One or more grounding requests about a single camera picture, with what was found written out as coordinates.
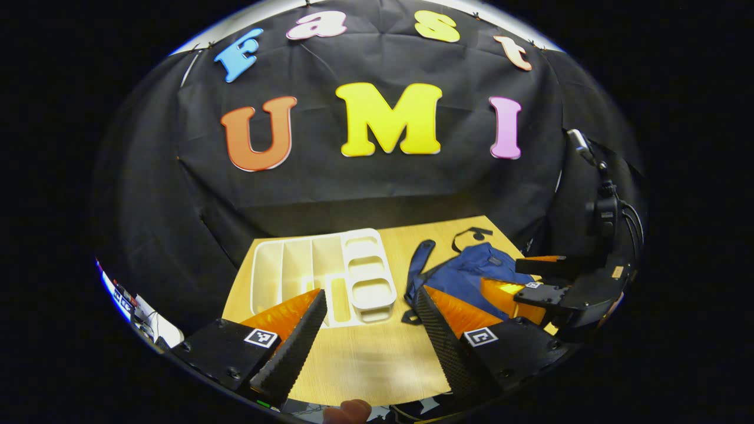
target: screw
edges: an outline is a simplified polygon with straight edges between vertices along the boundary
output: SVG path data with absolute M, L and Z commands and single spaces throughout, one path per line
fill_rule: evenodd
M 236 367 L 228 367 L 228 375 L 233 379 L 241 378 L 241 372 L 239 372 Z

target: black strap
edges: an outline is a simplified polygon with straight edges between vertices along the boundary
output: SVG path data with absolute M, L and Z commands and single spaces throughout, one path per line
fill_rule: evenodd
M 411 257 L 411 263 L 409 263 L 409 277 L 408 281 L 406 282 L 406 294 L 403 295 L 403 298 L 406 300 L 409 306 L 411 306 L 411 309 L 406 311 L 403 314 L 403 317 L 400 319 L 401 322 L 405 322 L 406 324 L 421 324 L 421 319 L 419 319 L 419 316 L 413 311 L 414 305 L 416 303 L 416 291 L 419 289 L 419 287 L 416 287 L 414 285 L 414 279 L 421 274 L 421 271 L 427 264 L 427 260 L 429 259 L 429 255 L 430 253 L 432 253 L 434 246 L 434 240 L 424 240 L 419 244 L 419 246 L 414 251 L 413 256 Z
M 492 235 L 492 231 L 490 231 L 488 229 L 481 229 L 481 228 L 477 228 L 477 227 L 471 227 L 471 228 L 469 228 L 467 230 L 459 232 L 458 234 L 455 235 L 455 237 L 453 237 L 453 245 L 451 246 L 453 248 L 453 250 L 455 250 L 458 253 L 461 253 L 461 250 L 458 249 L 458 246 L 455 245 L 455 240 L 461 234 L 464 234 L 464 233 L 469 232 L 469 231 L 474 232 L 474 239 L 475 240 L 479 240 L 479 241 L 484 240 L 484 235 L 485 234 Z

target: black cloth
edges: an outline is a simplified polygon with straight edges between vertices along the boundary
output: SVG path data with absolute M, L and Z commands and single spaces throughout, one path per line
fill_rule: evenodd
M 326 10 L 346 13 L 347 32 L 286 38 L 299 18 Z M 418 10 L 450 16 L 461 40 L 421 37 L 414 28 Z M 264 29 L 256 38 L 257 60 L 228 84 L 214 58 L 252 28 Z M 494 35 L 524 47 L 532 70 L 515 67 Z M 353 82 L 374 84 L 390 106 L 409 84 L 439 87 L 441 152 L 386 154 L 377 146 L 370 157 L 343 156 L 345 102 L 335 90 Z M 265 150 L 271 132 L 262 104 L 281 96 L 298 99 L 290 112 L 289 157 L 272 170 L 237 169 L 228 158 L 221 117 L 254 107 L 252 144 Z M 522 107 L 517 160 L 490 155 L 496 129 L 491 96 Z M 571 153 L 564 128 L 579 128 L 616 153 L 619 192 L 640 203 L 635 186 L 642 165 L 629 127 L 566 54 L 542 51 L 490 23 L 427 2 L 332 0 L 293 9 L 210 49 L 167 57 L 134 90 L 110 127 L 95 172 L 96 254 L 111 278 L 191 333 L 222 314 L 255 238 L 483 214 L 518 248 L 529 245 L 528 254 L 586 253 L 581 211 L 593 200 L 596 171 Z M 645 213 L 643 205 L 635 206 Z

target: blue bag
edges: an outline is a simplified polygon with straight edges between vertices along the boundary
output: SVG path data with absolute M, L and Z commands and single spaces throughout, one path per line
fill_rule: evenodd
M 408 284 L 403 298 L 412 309 L 415 308 L 417 290 L 426 284 L 505 321 L 508 319 L 508 315 L 495 308 L 482 296 L 480 279 L 485 277 L 518 284 L 534 281 L 531 275 L 516 272 L 516 261 L 507 253 L 492 247 L 489 242 L 466 247 L 463 251 L 460 251 L 458 256 L 421 273 L 434 246 L 435 242 L 432 240 L 423 241 L 416 248 L 409 264 Z M 459 251 L 455 242 L 453 242 L 453 247 L 454 250 Z M 420 324 L 421 321 L 418 317 L 413 318 L 414 316 L 414 311 L 407 311 L 402 321 L 409 324 Z

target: pink letter i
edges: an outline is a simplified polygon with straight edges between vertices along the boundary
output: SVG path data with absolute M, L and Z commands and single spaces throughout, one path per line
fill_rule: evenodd
M 490 97 L 489 104 L 495 108 L 498 120 L 495 144 L 489 148 L 489 152 L 500 159 L 520 158 L 521 149 L 516 144 L 516 117 L 521 111 L 521 105 L 505 97 Z

